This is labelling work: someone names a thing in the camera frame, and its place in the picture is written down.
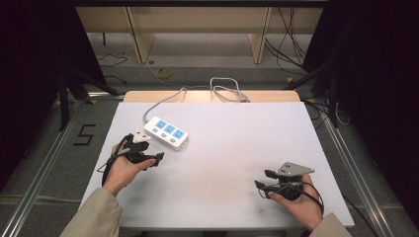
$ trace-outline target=white power strip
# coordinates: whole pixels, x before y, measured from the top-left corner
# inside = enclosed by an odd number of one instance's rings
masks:
[[[188,145],[188,133],[162,118],[152,118],[144,126],[144,129],[145,133],[160,140],[176,151]]]

